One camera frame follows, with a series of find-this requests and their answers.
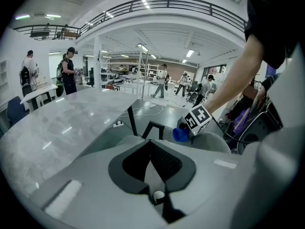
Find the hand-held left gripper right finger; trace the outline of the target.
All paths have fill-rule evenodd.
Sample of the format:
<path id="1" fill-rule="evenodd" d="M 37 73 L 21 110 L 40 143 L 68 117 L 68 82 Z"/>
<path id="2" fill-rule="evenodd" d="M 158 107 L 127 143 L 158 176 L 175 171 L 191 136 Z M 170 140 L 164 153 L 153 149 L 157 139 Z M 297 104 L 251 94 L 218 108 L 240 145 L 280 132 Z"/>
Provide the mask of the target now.
<path id="1" fill-rule="evenodd" d="M 260 207 L 255 170 L 259 142 L 243 155 L 180 146 L 151 140 L 151 159 L 164 180 L 162 216 L 182 218 L 200 207 L 242 216 Z"/>

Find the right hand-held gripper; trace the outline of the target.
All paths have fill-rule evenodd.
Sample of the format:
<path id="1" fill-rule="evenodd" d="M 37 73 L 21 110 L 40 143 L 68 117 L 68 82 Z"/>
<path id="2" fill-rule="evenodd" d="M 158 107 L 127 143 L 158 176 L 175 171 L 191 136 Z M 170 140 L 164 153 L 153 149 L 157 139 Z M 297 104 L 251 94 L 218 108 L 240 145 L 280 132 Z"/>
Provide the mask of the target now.
<path id="1" fill-rule="evenodd" d="M 202 133 L 211 120 L 212 115 L 202 104 L 199 104 L 189 110 L 184 109 L 182 111 L 182 117 L 178 120 L 177 127 L 180 129 L 188 129 L 188 137 L 191 138 Z"/>

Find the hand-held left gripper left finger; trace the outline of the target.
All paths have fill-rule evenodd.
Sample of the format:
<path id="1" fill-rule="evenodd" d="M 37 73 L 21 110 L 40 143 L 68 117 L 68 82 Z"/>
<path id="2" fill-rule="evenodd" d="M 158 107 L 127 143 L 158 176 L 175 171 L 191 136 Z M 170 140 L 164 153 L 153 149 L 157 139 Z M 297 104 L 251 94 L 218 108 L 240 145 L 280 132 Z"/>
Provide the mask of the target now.
<path id="1" fill-rule="evenodd" d="M 44 181 L 30 199 L 61 225 L 165 225 L 148 195 L 126 193 L 108 173 L 113 157 L 145 143 L 129 140 L 78 158 Z"/>

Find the blue microfibre cloth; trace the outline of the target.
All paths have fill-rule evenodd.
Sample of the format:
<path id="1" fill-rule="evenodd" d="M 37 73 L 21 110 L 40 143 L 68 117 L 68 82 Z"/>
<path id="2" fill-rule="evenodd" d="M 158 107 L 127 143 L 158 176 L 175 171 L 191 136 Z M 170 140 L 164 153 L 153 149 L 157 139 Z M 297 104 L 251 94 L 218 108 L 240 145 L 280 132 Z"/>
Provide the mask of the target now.
<path id="1" fill-rule="evenodd" d="M 188 128 L 180 129 L 174 128 L 173 129 L 173 138 L 176 142 L 187 142 L 189 139 L 190 130 Z"/>

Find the person's right forearm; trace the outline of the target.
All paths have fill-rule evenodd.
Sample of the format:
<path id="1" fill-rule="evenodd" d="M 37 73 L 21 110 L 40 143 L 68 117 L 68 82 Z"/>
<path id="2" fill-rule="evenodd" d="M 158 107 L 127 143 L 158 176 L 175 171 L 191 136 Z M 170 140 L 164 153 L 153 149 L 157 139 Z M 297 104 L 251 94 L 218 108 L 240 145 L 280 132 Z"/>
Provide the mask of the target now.
<path id="1" fill-rule="evenodd" d="M 233 64 L 222 86 L 204 105 L 210 114 L 241 93 L 261 67 L 264 57 L 264 45 L 260 40 L 261 32 L 254 26 L 246 32 L 244 51 Z"/>

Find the black office chair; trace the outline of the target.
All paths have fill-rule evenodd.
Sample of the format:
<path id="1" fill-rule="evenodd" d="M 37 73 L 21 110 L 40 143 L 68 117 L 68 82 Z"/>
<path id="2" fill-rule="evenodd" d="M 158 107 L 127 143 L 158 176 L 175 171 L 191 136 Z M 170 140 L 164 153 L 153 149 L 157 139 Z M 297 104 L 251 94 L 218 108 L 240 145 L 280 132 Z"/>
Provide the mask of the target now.
<path id="1" fill-rule="evenodd" d="M 94 87 L 94 68 L 93 67 L 89 70 L 89 79 L 87 80 L 86 84 L 90 87 Z"/>

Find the blue chair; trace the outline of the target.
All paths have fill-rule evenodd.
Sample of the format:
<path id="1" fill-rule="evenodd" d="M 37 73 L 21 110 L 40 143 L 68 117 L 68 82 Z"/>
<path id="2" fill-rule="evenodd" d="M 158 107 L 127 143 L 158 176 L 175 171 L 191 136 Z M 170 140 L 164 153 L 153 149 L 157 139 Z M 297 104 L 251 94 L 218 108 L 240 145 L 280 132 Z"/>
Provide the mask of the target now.
<path id="1" fill-rule="evenodd" d="M 16 124 L 26 116 L 25 106 L 24 104 L 21 104 L 21 99 L 19 96 L 16 96 L 8 101 L 6 114 L 12 125 Z"/>

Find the purple bag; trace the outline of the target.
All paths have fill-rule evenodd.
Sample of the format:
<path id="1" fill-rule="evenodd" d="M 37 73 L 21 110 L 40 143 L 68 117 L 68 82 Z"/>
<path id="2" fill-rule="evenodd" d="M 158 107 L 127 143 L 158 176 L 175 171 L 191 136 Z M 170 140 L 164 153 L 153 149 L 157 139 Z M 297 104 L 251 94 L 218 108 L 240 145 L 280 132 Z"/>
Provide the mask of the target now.
<path id="1" fill-rule="evenodd" d="M 251 108 L 244 109 L 235 119 L 233 125 L 233 134 L 237 136 L 245 129 L 246 122 L 251 113 Z"/>

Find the white shoe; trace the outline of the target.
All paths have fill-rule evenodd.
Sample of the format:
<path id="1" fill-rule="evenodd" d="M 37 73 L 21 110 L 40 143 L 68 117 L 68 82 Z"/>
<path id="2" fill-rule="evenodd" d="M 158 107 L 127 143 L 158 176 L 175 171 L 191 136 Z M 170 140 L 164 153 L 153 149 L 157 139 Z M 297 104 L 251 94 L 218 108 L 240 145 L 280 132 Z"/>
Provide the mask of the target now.
<path id="1" fill-rule="evenodd" d="M 162 204 L 165 199 L 165 193 L 162 191 L 155 191 L 153 194 L 153 200 L 156 205 Z"/>

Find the white shelf unit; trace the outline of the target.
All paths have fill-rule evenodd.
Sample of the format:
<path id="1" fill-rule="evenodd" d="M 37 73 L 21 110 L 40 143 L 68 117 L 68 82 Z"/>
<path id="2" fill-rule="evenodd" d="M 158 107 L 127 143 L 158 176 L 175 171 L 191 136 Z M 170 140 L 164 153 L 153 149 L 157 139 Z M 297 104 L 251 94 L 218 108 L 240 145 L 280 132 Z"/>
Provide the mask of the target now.
<path id="1" fill-rule="evenodd" d="M 148 81 L 153 81 L 154 78 L 156 78 L 156 76 L 158 75 L 158 71 L 159 71 L 159 65 L 154 65 L 154 64 L 147 64 L 146 67 L 146 79 Z"/>

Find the grey marble table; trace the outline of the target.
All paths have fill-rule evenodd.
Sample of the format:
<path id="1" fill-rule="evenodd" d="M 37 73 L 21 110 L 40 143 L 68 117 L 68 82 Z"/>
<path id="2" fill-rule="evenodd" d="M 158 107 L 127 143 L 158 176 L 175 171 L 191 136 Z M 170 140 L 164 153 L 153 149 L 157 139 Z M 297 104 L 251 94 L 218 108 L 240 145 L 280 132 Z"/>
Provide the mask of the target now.
<path id="1" fill-rule="evenodd" d="M 136 100 L 88 88 L 22 118 L 0 139 L 0 170 L 9 186 L 28 197 L 83 154 Z"/>

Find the white table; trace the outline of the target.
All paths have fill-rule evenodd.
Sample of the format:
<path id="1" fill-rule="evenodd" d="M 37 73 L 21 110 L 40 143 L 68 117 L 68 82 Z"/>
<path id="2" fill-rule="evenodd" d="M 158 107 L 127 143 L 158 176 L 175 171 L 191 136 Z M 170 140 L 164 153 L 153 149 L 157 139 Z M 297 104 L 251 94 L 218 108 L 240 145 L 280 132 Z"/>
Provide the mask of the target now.
<path id="1" fill-rule="evenodd" d="M 45 94 L 47 95 L 47 98 L 49 100 L 49 102 L 52 101 L 52 98 L 50 96 L 49 91 L 51 90 L 56 90 L 58 87 L 55 84 L 49 85 L 49 86 L 45 86 L 43 88 L 40 88 L 38 90 L 35 90 L 31 93 L 28 93 L 27 95 L 25 95 L 25 97 L 21 100 L 20 104 L 24 104 L 25 102 L 30 101 L 33 110 L 37 110 L 38 108 L 41 107 L 40 104 L 37 103 L 36 98 Z"/>

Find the black balcony railing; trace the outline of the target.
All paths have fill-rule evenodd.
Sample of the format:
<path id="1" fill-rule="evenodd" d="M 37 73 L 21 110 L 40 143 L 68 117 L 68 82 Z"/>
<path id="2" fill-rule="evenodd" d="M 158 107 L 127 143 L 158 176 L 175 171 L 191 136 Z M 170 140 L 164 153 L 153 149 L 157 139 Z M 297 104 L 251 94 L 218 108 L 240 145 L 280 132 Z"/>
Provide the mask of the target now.
<path id="1" fill-rule="evenodd" d="M 44 24 L 35 24 L 16 27 L 14 30 L 24 35 L 28 35 L 36 40 L 41 40 L 44 36 L 47 37 L 48 40 L 55 40 L 59 38 L 75 40 L 93 28 L 123 15 L 131 15 L 132 13 L 136 12 L 150 12 L 161 9 L 186 10 L 208 15 L 226 22 L 239 31 L 244 31 L 247 25 L 246 20 L 233 12 L 203 0 L 132 0 L 103 11 L 79 28 L 69 25 L 51 24 L 47 29 L 44 29 Z"/>

